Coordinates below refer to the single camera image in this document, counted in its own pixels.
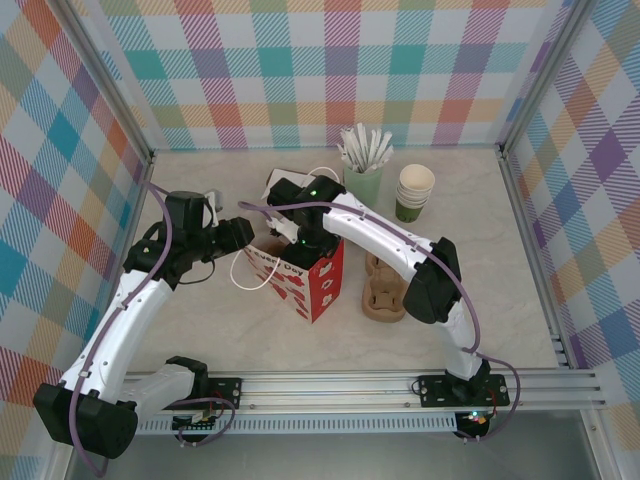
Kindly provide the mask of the white napkin stack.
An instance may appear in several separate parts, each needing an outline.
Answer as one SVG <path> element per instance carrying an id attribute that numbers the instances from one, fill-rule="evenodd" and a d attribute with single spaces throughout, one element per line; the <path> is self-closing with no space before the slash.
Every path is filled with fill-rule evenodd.
<path id="1" fill-rule="evenodd" d="M 311 183 L 312 180 L 315 179 L 315 176 L 311 174 L 275 168 L 267 178 L 266 187 L 264 193 L 261 196 L 263 200 L 267 199 L 271 188 L 281 179 L 287 179 L 299 187 L 306 187 Z"/>

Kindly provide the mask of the red paper gift bag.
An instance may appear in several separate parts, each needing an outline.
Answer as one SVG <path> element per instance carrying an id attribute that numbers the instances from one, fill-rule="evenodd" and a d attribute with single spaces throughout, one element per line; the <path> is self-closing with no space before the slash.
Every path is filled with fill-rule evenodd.
<path id="1" fill-rule="evenodd" d="M 329 175 L 327 177 L 340 183 L 336 175 Z M 303 207 L 329 207 L 331 211 L 330 203 L 331 202 L 309 202 L 284 206 L 269 206 L 266 199 L 264 205 L 241 203 L 240 206 L 245 210 L 261 213 L 265 217 L 265 221 L 267 221 L 270 217 L 285 218 L 281 214 L 281 211 Z M 294 309 L 301 318 L 309 323 L 314 323 L 338 298 L 341 292 L 344 241 L 339 235 L 337 236 L 340 238 L 340 244 L 331 259 L 322 258 L 319 261 L 284 261 L 282 257 L 271 256 L 261 249 L 261 246 L 269 240 L 279 240 L 289 243 L 283 237 L 272 235 L 268 227 L 268 234 L 260 237 L 257 242 L 245 247 L 241 257 L 249 262 L 253 273 L 259 279 L 259 284 L 255 287 L 256 289 L 271 289 L 281 300 Z"/>

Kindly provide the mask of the pale green straw jar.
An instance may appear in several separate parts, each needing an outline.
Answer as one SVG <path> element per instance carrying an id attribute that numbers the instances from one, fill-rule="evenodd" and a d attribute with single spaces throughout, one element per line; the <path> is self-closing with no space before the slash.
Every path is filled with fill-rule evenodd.
<path id="1" fill-rule="evenodd" d="M 345 166 L 343 184 L 361 203 L 373 209 L 377 203 L 383 170 L 376 169 L 368 173 L 358 173 Z"/>

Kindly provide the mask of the left controller board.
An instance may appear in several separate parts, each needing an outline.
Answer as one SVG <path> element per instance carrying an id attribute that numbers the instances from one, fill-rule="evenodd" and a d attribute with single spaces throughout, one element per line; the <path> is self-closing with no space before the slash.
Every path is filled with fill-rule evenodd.
<path id="1" fill-rule="evenodd" d="M 179 414 L 172 417 L 171 429 L 182 431 L 183 435 L 209 434 L 214 430 L 219 416 L 214 413 Z"/>

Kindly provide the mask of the controller board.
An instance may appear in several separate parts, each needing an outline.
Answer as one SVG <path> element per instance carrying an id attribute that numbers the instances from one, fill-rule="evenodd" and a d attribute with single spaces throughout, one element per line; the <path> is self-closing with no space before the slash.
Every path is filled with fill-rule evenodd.
<path id="1" fill-rule="evenodd" d="M 214 430 L 219 416 L 214 413 L 179 414 L 172 417 L 171 429 L 182 431 L 183 435 L 209 434 Z"/>
<path id="2" fill-rule="evenodd" d="M 491 414 L 482 411 L 457 413 L 456 434 L 461 438 L 483 437 L 489 431 L 491 417 Z"/>

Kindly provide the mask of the grey metal sheet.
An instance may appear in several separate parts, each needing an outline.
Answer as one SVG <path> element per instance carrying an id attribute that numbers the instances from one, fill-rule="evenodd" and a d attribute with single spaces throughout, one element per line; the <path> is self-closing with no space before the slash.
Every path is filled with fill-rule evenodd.
<path id="1" fill-rule="evenodd" d="M 584 447 L 499 440 L 464 445 L 420 434 L 229 436 L 198 449 L 142 437 L 97 479 L 80 462 L 65 480 L 601 480 Z"/>

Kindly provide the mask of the right controller board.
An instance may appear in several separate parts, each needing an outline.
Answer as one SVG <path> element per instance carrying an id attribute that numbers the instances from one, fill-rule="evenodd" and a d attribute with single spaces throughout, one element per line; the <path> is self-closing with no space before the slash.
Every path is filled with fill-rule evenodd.
<path id="1" fill-rule="evenodd" d="M 456 434 L 461 438 L 483 437 L 489 431 L 491 417 L 491 414 L 482 411 L 457 413 Z"/>

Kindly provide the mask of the left aluminium floor rail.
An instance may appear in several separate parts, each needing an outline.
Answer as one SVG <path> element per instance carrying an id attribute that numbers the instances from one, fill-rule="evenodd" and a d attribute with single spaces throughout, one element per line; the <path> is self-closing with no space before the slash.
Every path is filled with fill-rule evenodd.
<path id="1" fill-rule="evenodd" d="M 128 224 L 127 224 L 127 228 L 125 229 L 125 237 L 124 237 L 124 240 L 122 242 L 122 251 L 118 255 L 117 260 L 115 262 L 114 269 L 112 271 L 110 289 L 109 289 L 108 294 L 106 296 L 103 308 L 100 311 L 101 315 L 95 322 L 93 322 L 93 321 L 90 322 L 89 328 L 87 330 L 87 335 L 86 335 L 86 338 L 85 338 L 85 340 L 86 340 L 86 342 L 84 343 L 85 346 L 88 346 L 90 341 L 93 339 L 93 336 L 94 336 L 95 332 L 99 329 L 99 326 L 100 326 L 100 324 L 102 322 L 102 319 L 105 316 L 105 314 L 107 313 L 107 311 L 108 311 L 108 309 L 110 307 L 110 304 L 113 301 L 113 299 L 114 299 L 114 297 L 115 297 L 115 295 L 117 293 L 120 275 L 122 274 L 122 271 L 123 271 L 123 263 L 126 260 L 126 257 L 128 255 L 128 251 L 129 251 L 131 245 L 133 244 L 135 236 L 136 236 L 137 227 L 138 227 L 138 224 L 139 224 L 139 221 L 140 221 L 140 217 L 141 217 L 141 214 L 142 214 L 142 210 L 143 210 L 143 207 L 144 207 L 144 203 L 145 203 L 145 199 L 146 199 L 146 195 L 147 195 L 147 191 L 148 191 L 148 183 L 152 179 L 154 168 L 155 168 L 154 159 L 151 158 L 145 164 L 143 172 L 142 172 L 140 186 L 139 186 L 139 189 L 138 189 L 138 192 L 137 192 L 137 196 L 135 198 L 134 208 L 131 210 L 131 214 L 129 216 L 129 221 L 128 221 Z"/>

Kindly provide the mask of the aluminium floor rail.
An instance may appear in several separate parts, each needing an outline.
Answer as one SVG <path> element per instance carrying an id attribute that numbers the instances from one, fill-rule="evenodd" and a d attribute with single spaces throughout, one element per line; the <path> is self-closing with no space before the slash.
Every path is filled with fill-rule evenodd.
<path id="1" fill-rule="evenodd" d="M 575 367 L 573 353 L 571 352 L 571 348 L 566 346 L 564 327 L 558 316 L 557 305 L 553 297 L 552 288 L 545 276 L 542 257 L 538 251 L 537 239 L 528 222 L 525 203 L 519 191 L 517 182 L 515 181 L 514 174 L 508 161 L 508 155 L 501 150 L 500 146 L 497 146 L 496 157 L 523 243 L 525 255 L 531 270 L 541 308 L 548 325 L 557 362 L 560 368 L 573 369 Z"/>
<path id="2" fill-rule="evenodd" d="M 134 208 L 131 210 L 131 214 L 129 216 L 129 221 L 128 221 L 128 224 L 127 224 L 127 228 L 125 229 L 125 237 L 124 237 L 124 240 L 122 242 L 122 251 L 118 255 L 117 260 L 115 262 L 114 269 L 112 271 L 110 289 L 109 289 L 108 294 L 106 296 L 103 308 L 100 311 L 101 315 L 95 322 L 93 322 L 93 321 L 90 322 L 89 328 L 87 330 L 87 335 L 86 335 L 86 338 L 85 338 L 85 340 L 86 340 L 86 342 L 84 343 L 85 346 L 88 346 L 90 341 L 93 339 L 93 336 L 94 336 L 95 332 L 99 329 L 99 326 L 100 326 L 100 324 L 102 322 L 102 319 L 105 316 L 105 314 L 107 313 L 107 311 L 108 311 L 108 309 L 110 307 L 110 304 L 113 301 L 113 299 L 114 299 L 114 297 L 115 297 L 115 295 L 117 293 L 120 275 L 122 274 L 122 271 L 123 271 L 123 263 L 126 260 L 126 257 L 128 255 L 128 251 L 129 251 L 131 245 L 133 244 L 135 236 L 136 236 L 137 227 L 138 227 L 138 224 L 139 224 L 139 221 L 140 221 L 140 217 L 141 217 L 141 214 L 142 214 L 142 210 L 143 210 L 143 207 L 144 207 L 144 203 L 145 203 L 145 199 L 146 199 L 146 195 L 147 195 L 147 191 L 148 191 L 148 183 L 152 179 L 154 168 L 155 168 L 154 159 L 151 158 L 145 164 L 143 172 L 142 172 L 140 186 L 139 186 L 139 189 L 138 189 L 138 192 L 137 192 L 137 196 L 135 198 Z"/>

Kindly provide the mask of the left black mount plate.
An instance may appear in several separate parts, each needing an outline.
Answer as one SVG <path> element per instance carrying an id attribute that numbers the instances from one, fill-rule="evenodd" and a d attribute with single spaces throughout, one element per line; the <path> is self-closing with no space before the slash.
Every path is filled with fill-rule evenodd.
<path id="1" fill-rule="evenodd" d="M 202 411 L 211 416 L 231 407 L 238 408 L 242 382 L 239 378 L 208 378 L 204 389 L 190 373 L 165 379 L 145 401 L 147 410 Z"/>

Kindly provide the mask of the black mount plate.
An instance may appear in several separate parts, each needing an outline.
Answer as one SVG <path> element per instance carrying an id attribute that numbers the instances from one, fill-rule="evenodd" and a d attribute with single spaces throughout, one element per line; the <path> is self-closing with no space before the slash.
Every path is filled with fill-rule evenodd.
<path id="1" fill-rule="evenodd" d="M 505 377 L 489 374 L 462 380 L 448 373 L 418 377 L 421 406 L 430 407 L 506 407 L 511 401 Z"/>
<path id="2" fill-rule="evenodd" d="M 208 378 L 204 389 L 190 373 L 165 379 L 145 401 L 147 410 L 202 411 L 211 416 L 231 407 L 238 408 L 242 382 L 239 378 Z"/>

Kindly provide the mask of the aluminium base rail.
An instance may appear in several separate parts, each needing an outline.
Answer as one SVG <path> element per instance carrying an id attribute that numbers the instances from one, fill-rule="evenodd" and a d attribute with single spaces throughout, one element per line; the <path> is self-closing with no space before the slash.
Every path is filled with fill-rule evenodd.
<path id="1" fill-rule="evenodd" d="M 510 404 L 518 411 L 592 410 L 607 406 L 604 389 L 590 370 L 521 369 L 504 376 Z M 426 370 L 215 372 L 214 378 L 241 380 L 241 414 L 387 413 L 421 411 L 415 380 Z"/>

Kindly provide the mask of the left aluminium frame post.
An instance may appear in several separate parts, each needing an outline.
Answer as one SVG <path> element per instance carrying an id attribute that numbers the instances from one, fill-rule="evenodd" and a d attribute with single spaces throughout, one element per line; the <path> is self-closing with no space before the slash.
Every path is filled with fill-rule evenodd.
<path id="1" fill-rule="evenodd" d="M 139 128 L 127 102 L 120 93 L 99 49 L 95 46 L 84 27 L 81 17 L 76 13 L 72 2 L 70 0 L 50 0 L 50 4 L 58 9 L 60 18 L 65 22 L 66 31 L 75 42 L 84 63 L 87 65 L 87 70 L 95 79 L 109 105 L 113 108 L 124 132 L 133 141 L 135 148 L 145 161 L 151 164 L 153 162 L 153 151 Z"/>

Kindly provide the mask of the aluminium frame post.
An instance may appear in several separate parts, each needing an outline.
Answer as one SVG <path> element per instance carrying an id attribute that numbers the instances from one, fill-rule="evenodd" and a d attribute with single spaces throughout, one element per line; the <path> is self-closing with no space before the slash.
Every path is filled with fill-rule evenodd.
<path id="1" fill-rule="evenodd" d="M 597 1 L 549 0 L 506 97 L 504 123 L 495 142 L 499 160 L 509 158 L 524 134 Z"/>
<path id="2" fill-rule="evenodd" d="M 65 22 L 66 31 L 75 42 L 84 63 L 87 65 L 87 70 L 95 79 L 109 105 L 113 108 L 124 132 L 133 141 L 135 148 L 145 161 L 151 164 L 153 162 L 153 151 L 139 128 L 127 102 L 120 93 L 99 49 L 95 46 L 84 27 L 81 17 L 76 13 L 72 2 L 70 0 L 50 0 L 50 4 L 58 9 L 60 18 Z"/>

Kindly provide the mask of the right black mount plate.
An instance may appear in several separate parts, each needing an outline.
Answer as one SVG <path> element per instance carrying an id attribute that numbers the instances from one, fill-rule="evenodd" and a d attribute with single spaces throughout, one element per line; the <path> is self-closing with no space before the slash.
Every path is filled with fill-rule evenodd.
<path id="1" fill-rule="evenodd" d="M 511 401 L 505 377 L 489 374 L 462 380 L 448 373 L 418 377 L 421 406 L 430 407 L 506 407 Z"/>

